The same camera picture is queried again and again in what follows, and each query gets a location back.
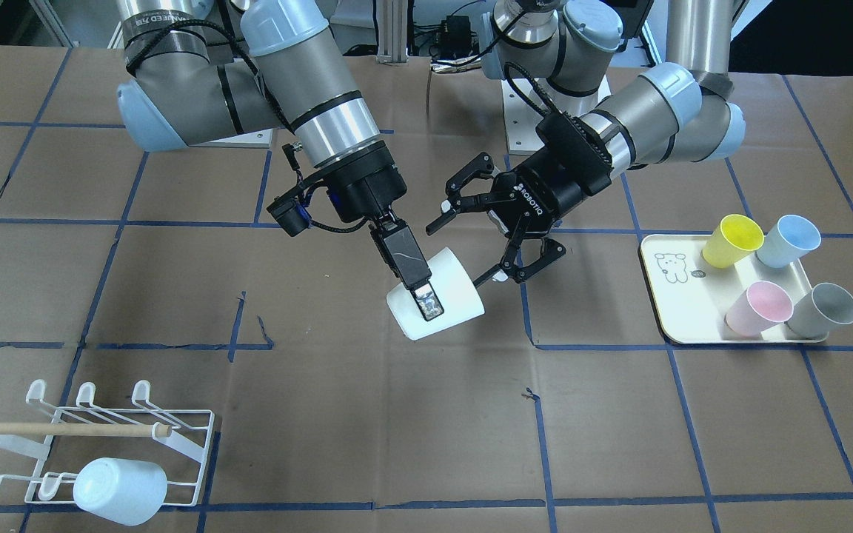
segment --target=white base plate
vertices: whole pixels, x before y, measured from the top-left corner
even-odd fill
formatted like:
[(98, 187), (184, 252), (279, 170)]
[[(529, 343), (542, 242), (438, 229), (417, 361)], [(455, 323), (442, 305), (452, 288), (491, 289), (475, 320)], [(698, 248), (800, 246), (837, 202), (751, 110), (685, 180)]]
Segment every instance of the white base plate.
[(770, 269), (755, 254), (728, 269), (717, 269), (702, 258), (708, 235), (649, 235), (640, 243), (640, 259), (663, 333), (683, 344), (821, 342), (804, 338), (778, 324), (759, 337), (742, 337), (725, 321), (726, 311), (750, 284), (767, 280), (786, 290), (797, 303), (812, 289), (796, 261)]
[(196, 146), (207, 148), (271, 148), (272, 135), (275, 130), (262, 130), (227, 138), (216, 139), (216, 141), (204, 142)]

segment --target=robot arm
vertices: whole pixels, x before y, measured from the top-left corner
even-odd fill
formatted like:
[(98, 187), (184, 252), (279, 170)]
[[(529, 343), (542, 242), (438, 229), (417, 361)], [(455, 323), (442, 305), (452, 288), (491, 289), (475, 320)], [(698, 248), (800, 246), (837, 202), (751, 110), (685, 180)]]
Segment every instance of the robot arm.
[(148, 152), (281, 126), (246, 64), (210, 64), (193, 0), (118, 0), (125, 61), (118, 87), (127, 131)]
[(135, 76), (118, 89), (118, 103), (141, 147), (171, 150), (284, 125), (317, 172), (268, 207), (282, 229), (295, 236), (312, 226), (311, 192), (327, 188), (343, 222), (369, 222), (423, 320), (444, 313), (412, 230), (392, 209), (407, 186), (314, 2), (252, 4), (241, 18), (252, 61), (227, 65), (210, 64), (196, 32), (206, 22), (190, 20), (190, 0), (118, 0), (118, 7)]
[[(498, 0), (484, 15), (489, 78), (502, 78), (542, 115), (535, 128), (544, 147), (511, 172), (493, 175), (481, 155), (446, 183), (433, 234), (460, 212), (488, 212), (508, 239), (500, 262), (478, 277), (522, 283), (558, 260), (565, 247), (548, 237), (571, 209), (596, 195), (626, 169), (663, 161), (725, 158), (742, 142), (742, 112), (726, 98), (732, 0), (670, 4), (668, 58), (595, 107), (593, 99), (623, 25), (599, 0)], [(542, 109), (512, 81), (531, 82)], [(535, 78), (544, 78), (541, 87)], [(463, 196), (476, 178), (491, 178), (488, 195)], [(515, 263), (526, 239), (541, 240), (541, 256)]]

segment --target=gray cup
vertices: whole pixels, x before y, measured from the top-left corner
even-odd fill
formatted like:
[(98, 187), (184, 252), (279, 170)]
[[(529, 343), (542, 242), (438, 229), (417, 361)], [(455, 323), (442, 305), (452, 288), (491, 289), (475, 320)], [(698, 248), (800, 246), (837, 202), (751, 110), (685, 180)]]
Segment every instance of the gray cup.
[(853, 296), (837, 284), (817, 284), (795, 304), (786, 324), (802, 337), (823, 337), (853, 324)]

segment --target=cup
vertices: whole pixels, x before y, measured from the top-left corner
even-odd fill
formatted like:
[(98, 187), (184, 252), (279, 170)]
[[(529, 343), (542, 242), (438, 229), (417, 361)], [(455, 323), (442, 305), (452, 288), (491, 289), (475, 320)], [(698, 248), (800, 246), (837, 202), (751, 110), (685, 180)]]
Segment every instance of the cup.
[(785, 289), (772, 282), (758, 281), (726, 312), (726, 325), (743, 337), (755, 337), (791, 317), (792, 299)]
[(853, 296), (837, 284), (817, 284), (795, 304), (787, 324), (805, 338), (822, 337), (853, 324)]
[(485, 312), (483, 300), (473, 286), (463, 264), (448, 247), (434, 255), (427, 266), (433, 276), (430, 284), (436, 292), (444, 313), (431, 321), (425, 321), (413, 297), (404, 284), (397, 284), (387, 295), (387, 304), (404, 335), (411, 341), (462, 324)]
[(781, 269), (813, 249), (817, 249), (821, 243), (822, 234), (808, 218), (785, 215), (779, 218), (772, 230), (769, 230), (766, 242), (755, 256), (766, 267)]
[(758, 250), (765, 238), (755, 220), (726, 215), (703, 246), (703, 259), (717, 269), (725, 269)]
[(74, 503), (86, 512), (138, 526), (163, 505), (167, 475), (156, 463), (102, 457), (81, 469), (73, 494)]

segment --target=wooden dowel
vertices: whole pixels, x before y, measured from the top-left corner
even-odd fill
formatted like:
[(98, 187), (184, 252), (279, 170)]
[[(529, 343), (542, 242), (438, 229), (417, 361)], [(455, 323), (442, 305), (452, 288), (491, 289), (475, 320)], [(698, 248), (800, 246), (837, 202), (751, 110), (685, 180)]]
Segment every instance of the wooden dowel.
[(0, 422), (0, 435), (64, 435), (79, 438), (168, 438), (173, 427), (146, 424), (48, 424), (36, 422)]

